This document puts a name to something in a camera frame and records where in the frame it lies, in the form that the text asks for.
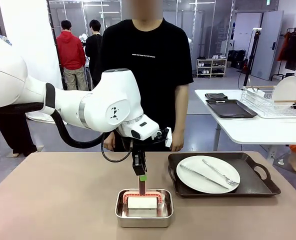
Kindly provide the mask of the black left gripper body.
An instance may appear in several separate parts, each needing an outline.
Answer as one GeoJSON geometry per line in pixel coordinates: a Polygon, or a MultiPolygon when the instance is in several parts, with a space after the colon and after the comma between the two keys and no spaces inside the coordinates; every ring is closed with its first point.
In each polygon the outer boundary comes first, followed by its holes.
{"type": "Polygon", "coordinates": [[[139,152],[145,152],[146,148],[148,147],[148,143],[145,141],[141,141],[138,139],[132,139],[132,155],[138,155],[139,152]]]}

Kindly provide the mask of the pink lint roller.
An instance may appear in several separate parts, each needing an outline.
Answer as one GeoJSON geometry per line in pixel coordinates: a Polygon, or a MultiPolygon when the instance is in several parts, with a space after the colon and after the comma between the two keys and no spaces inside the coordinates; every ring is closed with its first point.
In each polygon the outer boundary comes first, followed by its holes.
{"type": "Polygon", "coordinates": [[[158,207],[163,203],[159,191],[147,190],[146,175],[138,177],[138,190],[126,191],[122,196],[126,206],[126,215],[133,218],[154,218],[158,215],[158,207]]]}

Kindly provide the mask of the white dinner plate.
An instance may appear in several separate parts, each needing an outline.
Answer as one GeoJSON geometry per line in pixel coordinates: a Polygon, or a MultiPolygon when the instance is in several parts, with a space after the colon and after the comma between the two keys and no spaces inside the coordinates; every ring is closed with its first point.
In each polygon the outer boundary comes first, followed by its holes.
{"type": "Polygon", "coordinates": [[[202,160],[206,160],[210,165],[225,174],[228,178],[232,179],[235,182],[239,182],[240,185],[241,176],[232,164],[220,158],[206,155],[190,156],[179,161],[176,166],[175,173],[181,180],[181,182],[184,183],[184,185],[190,187],[193,190],[206,194],[226,194],[238,188],[239,185],[227,184],[225,179],[221,175],[208,167],[205,163],[203,163],[202,160]],[[179,164],[195,170],[198,173],[201,173],[202,175],[226,186],[229,189],[225,189],[219,185],[216,185],[215,183],[212,183],[205,178],[180,167],[179,164]]]}
{"type": "Polygon", "coordinates": [[[277,110],[289,109],[296,100],[296,76],[288,76],[275,86],[271,95],[274,108],[277,110]]]}

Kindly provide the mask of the dark grey cloth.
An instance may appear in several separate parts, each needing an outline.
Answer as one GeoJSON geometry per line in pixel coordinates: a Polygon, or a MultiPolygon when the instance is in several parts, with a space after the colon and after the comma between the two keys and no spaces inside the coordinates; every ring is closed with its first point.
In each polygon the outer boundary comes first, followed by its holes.
{"type": "Polygon", "coordinates": [[[206,93],[206,99],[213,100],[213,101],[225,101],[228,97],[223,93],[206,93]]]}

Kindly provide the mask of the dark serving tray with handles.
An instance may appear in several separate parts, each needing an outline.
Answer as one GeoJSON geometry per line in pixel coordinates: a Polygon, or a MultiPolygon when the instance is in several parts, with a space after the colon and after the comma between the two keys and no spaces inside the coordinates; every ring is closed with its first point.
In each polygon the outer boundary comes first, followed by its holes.
{"type": "Polygon", "coordinates": [[[172,153],[168,156],[168,173],[176,194],[182,198],[270,197],[281,193],[269,170],[245,152],[172,153]],[[177,166],[185,158],[194,156],[215,157],[231,164],[241,177],[240,185],[228,193],[207,193],[188,186],[179,178],[177,166]]]}

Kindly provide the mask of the rectangular metal tray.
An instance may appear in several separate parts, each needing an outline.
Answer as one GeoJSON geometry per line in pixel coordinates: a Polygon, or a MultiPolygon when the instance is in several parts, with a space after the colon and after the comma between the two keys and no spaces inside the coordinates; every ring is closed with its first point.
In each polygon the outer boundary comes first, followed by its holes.
{"type": "Polygon", "coordinates": [[[156,189],[161,193],[162,203],[156,209],[131,209],[123,203],[124,193],[131,189],[122,189],[116,199],[115,215],[122,228],[167,228],[174,219],[172,194],[166,189],[156,189]]]}

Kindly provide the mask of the person in black t-shirt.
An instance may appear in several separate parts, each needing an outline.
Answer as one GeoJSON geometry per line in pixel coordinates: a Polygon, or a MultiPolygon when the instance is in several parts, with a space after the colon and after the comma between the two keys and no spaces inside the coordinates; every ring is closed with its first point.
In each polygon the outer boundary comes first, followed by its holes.
{"type": "Polygon", "coordinates": [[[193,82],[186,33],[163,18],[162,0],[122,0],[126,15],[102,37],[98,68],[132,71],[143,112],[159,127],[176,123],[176,107],[187,107],[193,82]]]}

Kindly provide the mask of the dark flat serving tray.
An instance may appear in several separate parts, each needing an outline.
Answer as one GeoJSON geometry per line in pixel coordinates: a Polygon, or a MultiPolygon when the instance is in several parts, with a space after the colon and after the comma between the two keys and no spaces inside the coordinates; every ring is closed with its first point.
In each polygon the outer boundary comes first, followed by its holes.
{"type": "Polygon", "coordinates": [[[210,109],[222,119],[251,119],[258,114],[236,99],[206,100],[210,109]]]}

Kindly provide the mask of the white side table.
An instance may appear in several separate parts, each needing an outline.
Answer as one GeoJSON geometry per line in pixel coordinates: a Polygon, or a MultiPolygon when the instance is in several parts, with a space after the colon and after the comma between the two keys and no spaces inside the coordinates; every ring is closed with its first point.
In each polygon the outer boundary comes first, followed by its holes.
{"type": "Polygon", "coordinates": [[[225,119],[218,117],[208,106],[205,94],[224,93],[229,99],[240,100],[239,89],[197,89],[194,91],[205,105],[217,126],[213,141],[213,150],[218,150],[221,130],[240,145],[269,145],[267,161],[272,163],[279,145],[296,145],[296,118],[254,118],[225,119]]]}

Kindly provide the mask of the figure in floral shirt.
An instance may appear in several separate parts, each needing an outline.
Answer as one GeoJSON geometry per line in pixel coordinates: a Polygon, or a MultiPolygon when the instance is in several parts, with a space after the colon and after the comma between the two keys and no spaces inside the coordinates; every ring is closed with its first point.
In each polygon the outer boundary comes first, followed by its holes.
{"type": "MultiPolygon", "coordinates": [[[[0,39],[11,45],[7,37],[0,35],[0,39]]],[[[12,149],[13,157],[23,154],[25,157],[38,151],[33,143],[30,129],[24,113],[0,113],[0,132],[8,146],[12,149]]]]}

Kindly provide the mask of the black bags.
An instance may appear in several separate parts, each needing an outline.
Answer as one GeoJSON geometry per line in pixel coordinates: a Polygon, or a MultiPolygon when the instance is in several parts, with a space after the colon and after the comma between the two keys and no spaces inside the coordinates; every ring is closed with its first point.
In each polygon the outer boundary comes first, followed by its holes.
{"type": "Polygon", "coordinates": [[[242,70],[244,67],[246,50],[229,50],[227,61],[230,62],[230,67],[242,70]]]}

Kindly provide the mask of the black stand with white top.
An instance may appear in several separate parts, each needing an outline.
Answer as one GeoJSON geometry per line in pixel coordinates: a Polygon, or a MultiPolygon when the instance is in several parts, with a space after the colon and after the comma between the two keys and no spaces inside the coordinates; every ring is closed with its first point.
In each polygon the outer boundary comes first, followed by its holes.
{"type": "Polygon", "coordinates": [[[258,41],[259,41],[259,37],[262,31],[261,27],[254,27],[253,29],[254,32],[254,38],[253,38],[253,44],[252,44],[252,49],[251,49],[251,53],[248,59],[248,69],[246,70],[245,73],[245,78],[244,78],[244,82],[243,82],[243,86],[247,86],[247,82],[249,79],[249,76],[251,75],[251,71],[253,68],[253,63],[254,63],[254,59],[255,59],[255,54],[256,54],[256,50],[257,50],[257,46],[258,46],[258,41]]]}

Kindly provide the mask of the white backdrop sheet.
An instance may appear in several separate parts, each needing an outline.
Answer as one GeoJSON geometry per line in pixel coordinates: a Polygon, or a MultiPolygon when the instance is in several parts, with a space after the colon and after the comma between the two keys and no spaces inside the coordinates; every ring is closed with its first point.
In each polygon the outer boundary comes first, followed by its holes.
{"type": "Polygon", "coordinates": [[[26,63],[28,86],[63,89],[59,57],[46,0],[0,0],[6,36],[26,63]]]}

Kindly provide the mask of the grey door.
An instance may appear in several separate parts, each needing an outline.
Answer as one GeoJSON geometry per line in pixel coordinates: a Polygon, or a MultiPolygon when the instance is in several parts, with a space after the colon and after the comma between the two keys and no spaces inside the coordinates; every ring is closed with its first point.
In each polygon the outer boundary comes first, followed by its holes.
{"type": "Polygon", "coordinates": [[[262,30],[258,39],[251,71],[251,75],[254,77],[266,81],[270,79],[283,16],[283,11],[270,11],[263,14],[262,30]]]}

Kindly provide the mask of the orange hanging garment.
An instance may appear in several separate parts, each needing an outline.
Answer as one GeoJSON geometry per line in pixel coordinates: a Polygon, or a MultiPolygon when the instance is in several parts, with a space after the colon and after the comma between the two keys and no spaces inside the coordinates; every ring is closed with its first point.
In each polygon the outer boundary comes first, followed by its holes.
{"type": "Polygon", "coordinates": [[[286,57],[286,50],[289,44],[289,40],[291,37],[292,33],[290,31],[288,31],[283,37],[284,37],[284,41],[280,50],[280,53],[278,55],[277,61],[281,62],[281,61],[286,61],[287,57],[286,57]]]}

